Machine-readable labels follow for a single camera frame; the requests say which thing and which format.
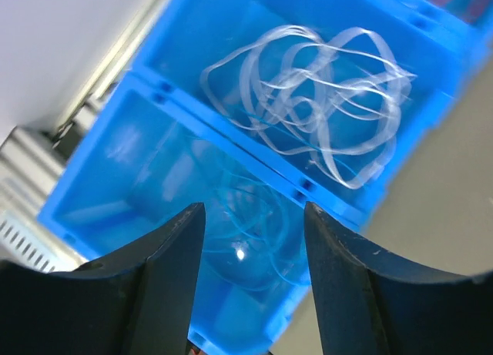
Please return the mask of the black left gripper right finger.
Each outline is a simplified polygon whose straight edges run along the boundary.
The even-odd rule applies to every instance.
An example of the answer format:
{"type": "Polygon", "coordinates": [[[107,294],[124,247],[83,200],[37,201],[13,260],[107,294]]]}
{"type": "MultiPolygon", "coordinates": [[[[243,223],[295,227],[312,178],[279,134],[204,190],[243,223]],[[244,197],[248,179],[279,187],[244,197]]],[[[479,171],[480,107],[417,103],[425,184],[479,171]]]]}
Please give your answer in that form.
{"type": "Polygon", "coordinates": [[[490,354],[492,274],[462,276],[405,259],[304,208],[325,354],[490,354]]]}

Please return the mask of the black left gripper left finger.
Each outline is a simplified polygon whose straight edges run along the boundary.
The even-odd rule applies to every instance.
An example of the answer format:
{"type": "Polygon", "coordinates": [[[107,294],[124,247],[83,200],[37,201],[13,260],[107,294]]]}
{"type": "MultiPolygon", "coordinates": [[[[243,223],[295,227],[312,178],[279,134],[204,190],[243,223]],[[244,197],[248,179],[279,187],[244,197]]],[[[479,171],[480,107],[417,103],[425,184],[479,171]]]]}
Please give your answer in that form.
{"type": "Polygon", "coordinates": [[[202,203],[70,272],[1,263],[3,354],[185,354],[202,203]]]}

